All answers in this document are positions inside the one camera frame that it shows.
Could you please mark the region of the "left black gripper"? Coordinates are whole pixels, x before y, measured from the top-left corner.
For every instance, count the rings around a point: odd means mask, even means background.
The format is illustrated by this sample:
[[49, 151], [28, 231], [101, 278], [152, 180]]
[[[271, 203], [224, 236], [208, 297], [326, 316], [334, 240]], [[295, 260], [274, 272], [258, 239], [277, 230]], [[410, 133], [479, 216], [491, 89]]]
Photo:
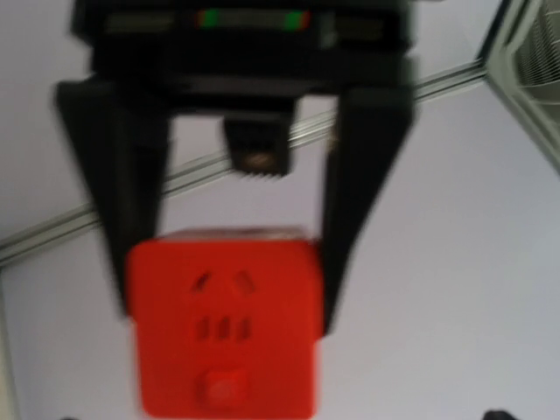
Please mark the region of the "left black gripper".
[[344, 113], [414, 112], [408, 1], [78, 1], [90, 76], [73, 112], [264, 118], [305, 95]]

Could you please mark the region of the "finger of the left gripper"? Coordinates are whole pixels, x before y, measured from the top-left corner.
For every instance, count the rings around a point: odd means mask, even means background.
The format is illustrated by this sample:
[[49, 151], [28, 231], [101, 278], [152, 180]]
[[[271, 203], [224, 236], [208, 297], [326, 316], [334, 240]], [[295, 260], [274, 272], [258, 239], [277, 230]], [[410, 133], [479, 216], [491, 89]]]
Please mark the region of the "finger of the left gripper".
[[325, 162], [319, 255], [324, 327], [333, 325], [354, 245], [415, 115], [415, 89], [355, 87], [339, 96]]

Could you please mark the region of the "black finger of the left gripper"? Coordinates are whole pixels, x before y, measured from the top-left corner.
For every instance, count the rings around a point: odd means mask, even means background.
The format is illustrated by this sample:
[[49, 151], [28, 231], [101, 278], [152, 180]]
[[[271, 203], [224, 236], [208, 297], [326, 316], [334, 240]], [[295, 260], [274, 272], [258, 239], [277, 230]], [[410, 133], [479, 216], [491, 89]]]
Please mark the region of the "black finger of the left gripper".
[[127, 256], [155, 236], [171, 153], [171, 111], [147, 90], [110, 80], [61, 81], [55, 106], [104, 234], [116, 299]]

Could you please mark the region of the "red cube socket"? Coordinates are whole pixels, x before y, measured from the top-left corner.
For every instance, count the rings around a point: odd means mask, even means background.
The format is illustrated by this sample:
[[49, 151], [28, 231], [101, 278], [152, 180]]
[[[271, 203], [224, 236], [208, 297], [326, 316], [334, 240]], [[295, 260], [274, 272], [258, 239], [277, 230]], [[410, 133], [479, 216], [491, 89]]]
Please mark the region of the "red cube socket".
[[127, 258], [138, 399], [153, 419], [309, 419], [323, 285], [299, 234], [196, 232]]

